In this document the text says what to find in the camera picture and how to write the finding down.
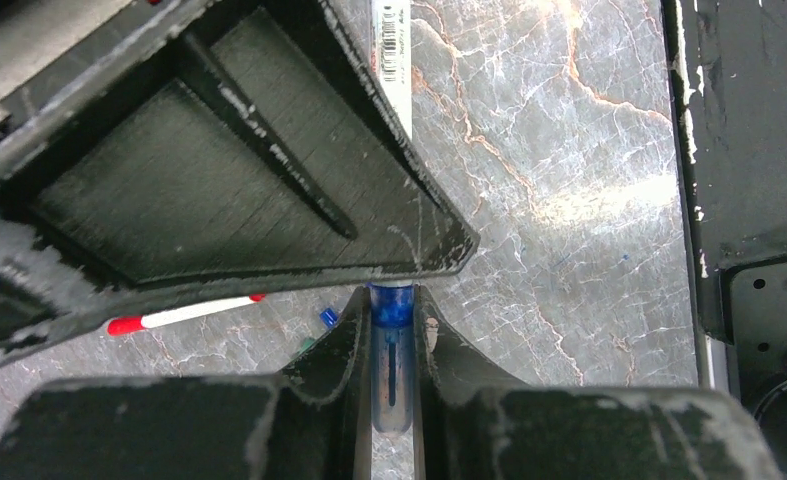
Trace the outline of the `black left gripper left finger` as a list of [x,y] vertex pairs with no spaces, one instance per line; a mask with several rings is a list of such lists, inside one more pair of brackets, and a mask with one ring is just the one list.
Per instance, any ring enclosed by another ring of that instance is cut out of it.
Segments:
[[367,479],[370,293],[279,371],[56,380],[0,440],[0,479]]

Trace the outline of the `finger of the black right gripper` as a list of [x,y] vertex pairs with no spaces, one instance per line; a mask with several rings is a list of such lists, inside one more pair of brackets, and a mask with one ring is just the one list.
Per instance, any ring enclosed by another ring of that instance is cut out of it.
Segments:
[[333,1],[0,1],[0,367],[107,320],[458,273]]

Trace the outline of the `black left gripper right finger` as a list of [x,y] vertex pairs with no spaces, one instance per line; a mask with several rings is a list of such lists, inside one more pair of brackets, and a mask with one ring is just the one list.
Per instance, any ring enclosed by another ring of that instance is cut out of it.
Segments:
[[420,479],[778,479],[731,397],[676,387],[534,387],[414,301]]

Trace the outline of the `clear blue pen cap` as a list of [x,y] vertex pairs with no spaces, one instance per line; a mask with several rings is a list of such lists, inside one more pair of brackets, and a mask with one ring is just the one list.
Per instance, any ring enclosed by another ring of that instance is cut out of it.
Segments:
[[403,434],[414,410],[414,284],[371,283],[368,288],[372,423],[381,434]]

